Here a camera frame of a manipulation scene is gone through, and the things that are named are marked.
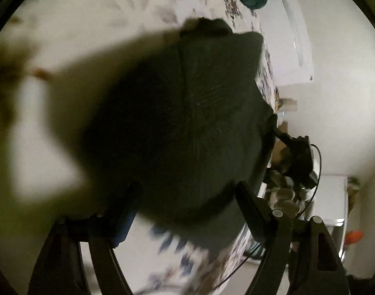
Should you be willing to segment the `black striped small garment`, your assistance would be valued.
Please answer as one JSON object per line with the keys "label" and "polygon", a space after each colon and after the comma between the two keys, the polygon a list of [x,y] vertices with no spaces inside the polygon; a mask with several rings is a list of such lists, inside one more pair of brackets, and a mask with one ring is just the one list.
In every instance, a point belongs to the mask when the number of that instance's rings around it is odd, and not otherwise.
{"label": "black striped small garment", "polygon": [[259,190],[275,142],[263,48],[260,33],[201,18],[53,72],[51,129],[94,183],[112,246],[137,215],[210,253],[237,238],[235,186]]}

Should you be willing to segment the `cluttered bedside items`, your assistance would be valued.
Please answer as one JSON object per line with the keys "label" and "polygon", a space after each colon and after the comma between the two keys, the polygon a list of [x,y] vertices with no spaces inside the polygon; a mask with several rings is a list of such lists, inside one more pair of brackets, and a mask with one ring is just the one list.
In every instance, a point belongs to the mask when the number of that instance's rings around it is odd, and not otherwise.
{"label": "cluttered bedside items", "polygon": [[[275,113],[280,132],[288,132],[285,115],[296,110],[296,100],[281,98],[278,92],[275,93]],[[293,174],[290,149],[280,139],[275,140],[265,184],[264,197],[270,208],[278,209],[291,219],[296,219],[305,202],[300,198],[301,185]]]}

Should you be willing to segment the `white headboard panel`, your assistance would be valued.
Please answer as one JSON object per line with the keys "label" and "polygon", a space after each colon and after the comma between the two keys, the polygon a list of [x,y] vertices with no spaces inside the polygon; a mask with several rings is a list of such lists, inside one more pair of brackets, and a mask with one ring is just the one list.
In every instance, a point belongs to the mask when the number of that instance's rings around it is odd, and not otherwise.
{"label": "white headboard panel", "polygon": [[307,26],[298,0],[267,0],[257,10],[276,86],[314,80],[314,63]]}

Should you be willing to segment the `floral fleece bed blanket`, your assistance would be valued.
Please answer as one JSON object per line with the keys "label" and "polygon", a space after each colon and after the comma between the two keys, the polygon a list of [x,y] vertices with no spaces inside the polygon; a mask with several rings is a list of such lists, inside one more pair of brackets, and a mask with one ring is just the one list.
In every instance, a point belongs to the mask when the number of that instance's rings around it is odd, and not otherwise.
{"label": "floral fleece bed blanket", "polygon": [[236,33],[263,27],[238,0],[26,0],[16,16],[5,38],[30,39],[38,52],[29,68],[51,74],[50,82],[23,80],[0,141],[0,268],[24,294],[54,219],[97,207],[69,137],[113,71],[109,59],[124,65],[162,47],[188,19],[222,18]]}

